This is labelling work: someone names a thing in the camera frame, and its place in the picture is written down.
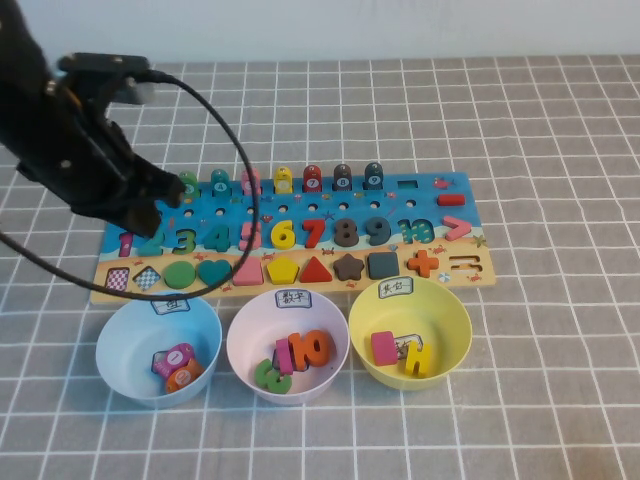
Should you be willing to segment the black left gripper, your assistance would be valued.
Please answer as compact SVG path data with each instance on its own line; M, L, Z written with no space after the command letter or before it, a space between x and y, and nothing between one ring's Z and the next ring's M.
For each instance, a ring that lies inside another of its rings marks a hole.
M16 81L17 170L74 213L151 238L161 223L155 201L179 207L184 183L133 152L121 128L106 118L111 97L109 83L96 87L84 77Z

